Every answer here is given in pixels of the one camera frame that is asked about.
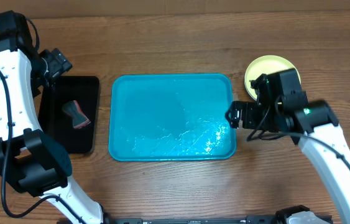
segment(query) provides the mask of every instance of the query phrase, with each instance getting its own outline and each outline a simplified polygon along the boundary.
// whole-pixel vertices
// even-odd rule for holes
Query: plastic tray
[[[227,159],[236,132],[222,74],[124,75],[113,84],[108,151],[119,161]]]

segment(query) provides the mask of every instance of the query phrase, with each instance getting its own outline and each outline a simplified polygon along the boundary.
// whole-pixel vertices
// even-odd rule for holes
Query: black cable
[[[282,137],[285,137],[286,135],[284,134],[278,134],[278,133],[272,133],[272,134],[265,134],[263,135],[262,133],[259,135],[259,139],[263,140],[263,141],[273,141],[273,140],[277,140],[280,139]]]
[[[252,138],[252,137],[253,137],[253,135],[260,129],[260,127],[262,126],[262,124],[263,124],[264,120],[266,119],[267,115],[269,115],[269,111],[270,111],[270,107],[267,108],[266,114],[264,115],[264,117],[262,118],[262,120],[260,121],[260,123],[257,125],[257,127],[255,128],[255,130],[253,130],[253,131],[250,133],[250,135],[248,135],[247,140],[246,140],[247,142],[248,142],[248,141],[253,141],[253,140],[257,139],[257,138]]]
[[[317,138],[314,138],[314,137],[311,137],[311,136],[307,136],[307,135],[304,135],[304,134],[300,134],[300,133],[280,133],[280,134],[277,134],[277,136],[291,136],[291,137],[296,137],[296,138],[306,138],[306,139],[311,139],[319,144],[321,144],[322,146],[324,146],[325,148],[327,148],[328,150],[330,150],[331,152],[333,152],[336,156],[337,159],[341,159],[344,163],[344,165],[349,169],[350,171],[350,163],[346,160],[346,158],[344,157],[343,154],[340,154],[336,149],[334,149],[333,147],[331,147],[330,145],[328,145],[327,143],[317,139]]]
[[[12,218],[21,218],[26,216],[28,213],[30,213],[33,209],[38,207],[42,202],[46,201],[50,198],[55,198],[56,201],[62,203],[62,205],[82,224],[86,224],[69,206],[63,199],[61,199],[59,196],[56,195],[49,195],[42,199],[40,199],[37,203],[35,203],[33,206],[31,206],[29,209],[27,209],[25,212],[21,214],[13,214],[9,208],[7,207],[6,203],[6,171],[7,171],[7,162],[9,160],[9,156],[11,155],[11,141],[12,141],[12,133],[13,133],[13,122],[12,122],[12,110],[11,110],[11,101],[9,96],[9,88],[7,87],[6,78],[0,71],[0,78],[2,80],[3,88],[5,91],[6,96],[6,109],[7,109],[7,126],[8,126],[8,137],[6,141],[6,150],[5,150],[5,157],[2,167],[2,181],[1,181],[1,202],[3,210],[6,212],[6,214],[9,217]]]
[[[261,139],[262,135],[263,135],[265,132],[266,132],[266,131],[261,131],[261,132],[257,135],[257,137],[258,137],[259,139]]]
[[[37,28],[36,28],[34,23],[29,18],[26,18],[26,20],[32,25],[32,28],[34,28],[34,30],[35,30],[35,38],[36,38],[36,40],[35,40],[35,50],[38,52],[38,49],[39,49],[39,35],[38,35]]]

